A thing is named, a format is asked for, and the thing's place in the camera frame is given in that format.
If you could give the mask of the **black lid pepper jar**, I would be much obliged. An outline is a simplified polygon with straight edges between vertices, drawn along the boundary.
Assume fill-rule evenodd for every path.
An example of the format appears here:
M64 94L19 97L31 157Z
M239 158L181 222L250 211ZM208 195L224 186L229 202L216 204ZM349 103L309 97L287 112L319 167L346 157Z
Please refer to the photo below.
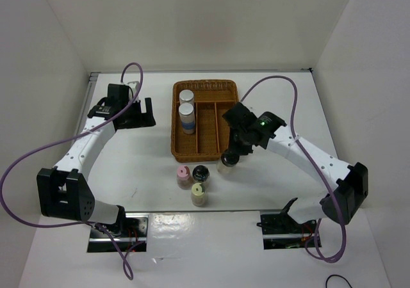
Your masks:
M233 168L238 164L240 156L238 154L225 151L221 154L217 163L217 170L221 174L230 173Z

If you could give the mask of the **blue label silver cap bottle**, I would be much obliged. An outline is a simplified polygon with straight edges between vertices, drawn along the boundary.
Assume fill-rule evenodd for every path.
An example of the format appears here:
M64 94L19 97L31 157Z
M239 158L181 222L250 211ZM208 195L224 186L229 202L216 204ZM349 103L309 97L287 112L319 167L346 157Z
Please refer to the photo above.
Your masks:
M195 105L195 95L191 90L182 90L179 93L180 104L189 103L192 106Z

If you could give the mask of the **black lid spice jar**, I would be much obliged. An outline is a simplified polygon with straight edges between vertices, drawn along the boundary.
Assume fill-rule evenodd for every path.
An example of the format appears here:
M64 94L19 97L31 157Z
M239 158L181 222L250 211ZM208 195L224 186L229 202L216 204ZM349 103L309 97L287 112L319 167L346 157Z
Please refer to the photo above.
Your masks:
M192 172L192 177L196 183L200 183L207 188L210 179L210 172L204 165L197 165Z

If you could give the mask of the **pink lid spice jar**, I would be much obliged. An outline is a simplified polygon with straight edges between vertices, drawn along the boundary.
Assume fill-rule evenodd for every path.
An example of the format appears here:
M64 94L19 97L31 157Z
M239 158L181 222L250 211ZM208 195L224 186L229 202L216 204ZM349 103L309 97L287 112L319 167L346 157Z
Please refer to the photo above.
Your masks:
M177 169L177 184L181 189L190 189L193 179L189 167L181 165Z

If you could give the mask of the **yellow lid spice jar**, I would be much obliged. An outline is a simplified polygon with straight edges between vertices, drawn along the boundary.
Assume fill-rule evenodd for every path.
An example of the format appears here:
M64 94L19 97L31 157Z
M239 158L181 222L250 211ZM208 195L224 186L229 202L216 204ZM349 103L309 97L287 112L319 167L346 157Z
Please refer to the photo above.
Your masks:
M201 183L195 183L191 188L191 201L192 204L197 207L206 205L208 200L208 194L206 188Z

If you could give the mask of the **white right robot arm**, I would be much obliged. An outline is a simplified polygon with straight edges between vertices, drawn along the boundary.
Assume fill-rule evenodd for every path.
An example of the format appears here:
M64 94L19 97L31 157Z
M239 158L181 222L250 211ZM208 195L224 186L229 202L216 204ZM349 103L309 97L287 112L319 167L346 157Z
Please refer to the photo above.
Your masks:
M229 132L229 145L221 162L234 167L241 156L261 147L294 164L328 191L318 198L293 198L282 209L282 228L297 231L303 223L320 218L347 225L368 196L368 168L349 164L324 152L296 134L292 127L271 112L256 116L242 103L223 114Z

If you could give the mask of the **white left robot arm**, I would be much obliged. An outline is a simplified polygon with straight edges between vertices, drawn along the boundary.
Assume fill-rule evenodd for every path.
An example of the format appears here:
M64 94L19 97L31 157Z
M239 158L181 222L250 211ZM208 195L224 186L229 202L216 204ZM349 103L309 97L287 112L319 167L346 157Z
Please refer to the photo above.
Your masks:
M153 127L152 102L141 109L141 84L109 84L107 95L87 114L82 137L51 168L37 174L40 210L43 216L103 225L112 236L127 230L125 208L98 201L88 185L90 171L107 142L119 129Z

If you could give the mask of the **brown wicker divided basket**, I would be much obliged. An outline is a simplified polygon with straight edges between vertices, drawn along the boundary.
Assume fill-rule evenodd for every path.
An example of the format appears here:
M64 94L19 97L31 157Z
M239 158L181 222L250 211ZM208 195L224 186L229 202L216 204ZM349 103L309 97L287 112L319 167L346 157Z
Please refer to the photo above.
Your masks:
M195 127L183 132L179 117L179 94L190 90L194 95ZM216 161L228 148L229 126L222 117L237 102L236 83L229 79L179 81L172 90L171 153L179 163Z

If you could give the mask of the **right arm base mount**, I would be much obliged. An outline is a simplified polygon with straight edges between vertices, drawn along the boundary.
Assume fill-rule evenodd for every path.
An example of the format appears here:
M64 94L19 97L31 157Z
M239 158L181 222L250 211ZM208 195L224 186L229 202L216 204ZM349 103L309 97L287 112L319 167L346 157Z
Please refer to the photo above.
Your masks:
M303 224L296 223L287 214L280 212L261 212L256 226L261 229L265 250L285 250L313 248L317 220Z

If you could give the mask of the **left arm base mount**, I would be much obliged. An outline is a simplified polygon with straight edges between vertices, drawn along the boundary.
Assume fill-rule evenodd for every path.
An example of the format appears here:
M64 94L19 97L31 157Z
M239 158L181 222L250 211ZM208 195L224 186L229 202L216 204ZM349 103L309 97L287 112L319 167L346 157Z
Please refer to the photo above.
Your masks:
M126 214L126 223L122 229L113 228L104 225L104 228L111 234L115 243L122 253L128 250L132 252L146 252L147 250L147 233L149 228L149 215L147 213ZM93 226L90 229L88 239L88 253L109 253L116 252L116 248L108 235Z

